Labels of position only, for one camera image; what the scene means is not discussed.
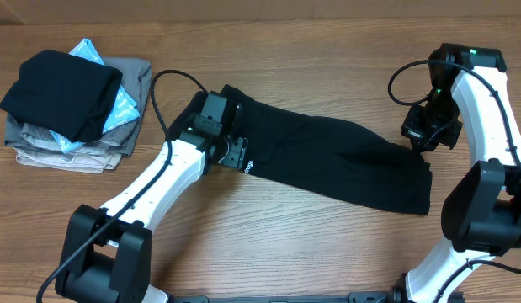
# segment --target wood grain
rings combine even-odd
[[[407,108],[387,97],[400,66],[442,42],[502,50],[508,93],[521,131],[521,18],[426,18],[0,27],[0,100],[19,64],[44,49],[69,51],[89,37],[103,56],[180,69],[208,89],[229,83],[255,99],[303,114],[352,120],[386,139],[400,136]],[[186,79],[158,83],[172,121],[195,93]],[[429,90],[426,68],[397,80],[406,100]],[[133,157],[101,175],[26,167],[3,147],[0,110],[0,302],[32,302],[57,265],[66,225],[81,204],[99,207],[131,183],[160,149],[149,104]],[[398,215],[351,205],[224,167],[189,188],[154,236],[152,283],[174,295],[342,295],[387,290],[441,235],[445,197],[469,169],[465,134],[432,164],[430,214]],[[521,267],[521,249],[501,262]],[[521,276],[480,268],[461,286],[469,302],[521,302]],[[62,302],[52,291],[50,302]]]

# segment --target gray towel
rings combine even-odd
[[[87,142],[73,153],[101,156],[119,153],[130,156],[141,129],[141,120],[152,80],[152,67],[149,61],[136,58],[103,57],[103,61],[106,66],[116,67],[123,73],[122,85],[138,103],[141,117],[109,131],[98,141]],[[8,115],[6,120],[4,144],[5,146],[20,147],[23,151],[34,152],[33,147],[39,148],[38,152],[41,150],[61,151],[60,145],[47,129],[29,123],[19,123],[11,115]]]

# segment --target wooden table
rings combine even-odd
[[[154,72],[184,70],[215,91],[229,83],[267,104],[351,120],[405,146],[400,127],[408,108],[389,100],[391,74],[427,58],[442,42],[499,48],[521,130],[521,17],[4,26],[0,100],[18,78],[19,64],[44,49],[69,51],[82,37],[103,56],[144,58]],[[395,93],[413,100],[428,90],[423,67],[401,76]],[[195,92],[181,77],[158,83],[168,123]],[[114,172],[69,173],[17,164],[15,152],[3,147],[5,117],[0,110],[0,302],[33,302],[58,263],[72,212],[117,195],[158,154],[163,135],[148,105],[133,157]],[[441,146],[424,156],[434,175],[425,217],[214,167],[158,227],[152,283],[175,295],[211,297],[388,290],[440,238],[444,199],[470,167],[465,133],[454,150]],[[521,267],[521,249],[498,260]],[[521,276],[494,268],[479,268],[461,289],[471,302],[521,302]],[[46,298],[63,301],[53,290]]]

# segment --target black garment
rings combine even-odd
[[[277,109],[228,85],[221,94],[242,105],[231,130],[248,138],[242,171],[379,210],[428,213],[432,173],[420,155],[352,122]],[[174,121],[174,138],[205,99],[197,93]]]
[[[23,63],[0,108],[16,120],[53,130],[70,141],[101,138],[122,73],[54,50]]]

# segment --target crumpled black fabric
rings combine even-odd
[[[0,108],[17,121],[53,130],[71,142],[99,140],[122,73],[113,67],[43,50],[19,69]]]
[[[378,210],[428,213],[430,164],[410,149],[353,122],[259,103],[229,85],[221,94],[242,106],[231,130],[248,139],[242,171]],[[172,123],[173,138],[191,113],[202,110],[206,97],[198,92]]]

